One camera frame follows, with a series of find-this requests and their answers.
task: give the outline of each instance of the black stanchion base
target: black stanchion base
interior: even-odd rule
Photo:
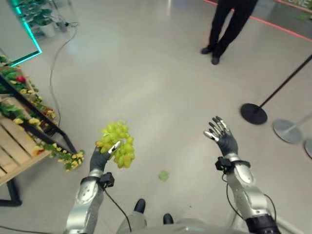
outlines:
[[[246,103],[240,108],[240,114],[249,123],[260,125],[264,124],[268,120],[267,113],[265,111],[251,103]]]

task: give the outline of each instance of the red led strip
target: red led strip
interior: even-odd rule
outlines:
[[[209,1],[209,0],[204,0],[204,1],[205,1],[205,2],[208,2],[208,3],[210,3],[210,4],[213,4],[213,5],[217,5],[217,3],[216,3],[216,2],[213,2],[213,1]],[[267,22],[267,21],[265,21],[265,20],[263,20],[263,19],[259,19],[259,18],[254,17],[254,16],[250,16],[250,18],[252,18],[252,19],[254,19],[254,20],[257,20],[257,21],[259,21],[259,22],[262,22],[262,23],[264,23],[264,24],[266,24],[266,25],[268,25],[268,26],[271,26],[271,27],[277,28],[277,29],[279,29],[279,30],[282,30],[282,31],[284,31],[284,32],[290,33],[290,34],[292,34],[292,35],[294,35],[294,36],[296,36],[296,37],[298,37],[298,38],[303,38],[303,39],[305,39],[305,40],[308,40],[308,41],[312,42],[312,39],[307,38],[307,37],[305,37],[305,36],[303,36],[303,35],[297,34],[297,33],[293,32],[293,31],[291,31],[291,30],[288,30],[288,29],[283,28],[283,27],[281,27],[281,26],[278,26],[278,25],[276,25],[276,24]]]

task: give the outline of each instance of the black pants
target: black pants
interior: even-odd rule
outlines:
[[[213,56],[220,57],[229,44],[238,36],[243,29],[249,16],[252,14],[257,0],[219,0],[214,20],[212,23],[209,45],[214,48]],[[231,18],[230,24],[226,29],[223,37],[219,41],[219,34],[224,24],[225,18],[230,10],[235,11]]]

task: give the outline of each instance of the stanchion base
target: stanchion base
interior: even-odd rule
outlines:
[[[302,141],[302,133],[294,126],[294,123],[284,119],[277,119],[272,125],[275,134],[279,138],[287,143],[297,144]]]
[[[240,108],[240,114],[249,123],[260,125],[268,120],[267,113],[255,104],[246,103]]]
[[[312,139],[307,139],[304,142],[304,149],[306,150],[308,156],[312,158]]]

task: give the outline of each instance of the green led light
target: green led light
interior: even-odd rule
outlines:
[[[13,6],[13,8],[14,8],[15,11],[16,11],[17,16],[19,16],[19,15],[21,15],[21,10],[20,10],[20,7],[16,6],[17,4],[18,4],[18,3],[17,3],[16,0],[12,0],[12,6]],[[37,51],[34,52],[34,53],[31,53],[31,54],[29,54],[29,55],[26,55],[26,56],[24,56],[24,57],[22,57],[22,58],[20,58],[20,59],[18,59],[18,60],[16,60],[16,61],[14,61],[13,64],[11,65],[12,67],[14,67],[14,66],[16,66],[16,65],[18,65],[18,64],[20,64],[20,63],[22,63],[22,62],[24,62],[24,61],[26,61],[26,60],[28,60],[28,59],[31,59],[31,58],[34,57],[34,56],[37,56],[37,55],[39,55],[39,54],[42,53],[42,50],[41,50],[41,48],[40,48],[40,46],[39,46],[39,44],[38,44],[38,42],[37,42],[37,40],[36,40],[36,38],[35,38],[33,32],[31,31],[31,29],[30,29],[28,23],[27,23],[27,22],[25,21],[25,19],[23,19],[22,17],[21,17],[21,21],[22,21],[22,25],[23,25],[24,29],[26,30],[26,32],[27,32],[28,35],[30,36],[31,41],[34,43],[34,45],[35,45]]]

